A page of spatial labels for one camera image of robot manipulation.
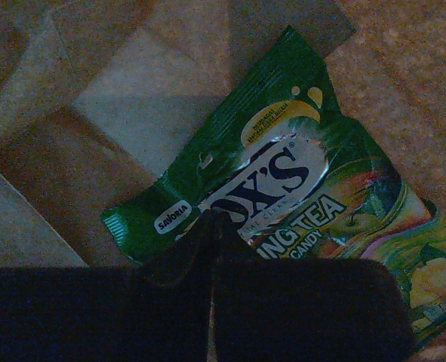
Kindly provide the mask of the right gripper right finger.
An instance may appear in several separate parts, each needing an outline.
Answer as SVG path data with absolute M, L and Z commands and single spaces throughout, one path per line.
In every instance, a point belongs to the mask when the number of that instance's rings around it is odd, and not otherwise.
M 367 259 L 258 257 L 215 223 L 220 361 L 403 361 L 416 339 L 395 278 Z

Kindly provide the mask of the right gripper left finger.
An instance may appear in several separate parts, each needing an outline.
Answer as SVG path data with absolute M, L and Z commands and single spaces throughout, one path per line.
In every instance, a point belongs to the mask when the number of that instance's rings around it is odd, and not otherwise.
M 0 268 L 0 361 L 203 361 L 214 214 L 142 267 Z

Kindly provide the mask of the green Fox's candy bag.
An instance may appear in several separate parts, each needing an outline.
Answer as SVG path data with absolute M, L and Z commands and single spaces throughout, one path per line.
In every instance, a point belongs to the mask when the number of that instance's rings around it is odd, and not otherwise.
M 144 264 L 209 210 L 227 213 L 262 259 L 384 264 L 417 344 L 446 330 L 446 215 L 340 111 L 325 62 L 292 27 L 157 181 L 102 221 L 120 250 Z

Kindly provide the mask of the brown paper bag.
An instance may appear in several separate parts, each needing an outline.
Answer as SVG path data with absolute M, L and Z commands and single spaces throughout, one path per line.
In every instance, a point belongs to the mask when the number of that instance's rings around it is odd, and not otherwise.
M 0 171 L 85 262 L 142 267 L 102 214 L 152 186 L 294 28 L 323 59 L 333 1 L 0 1 Z

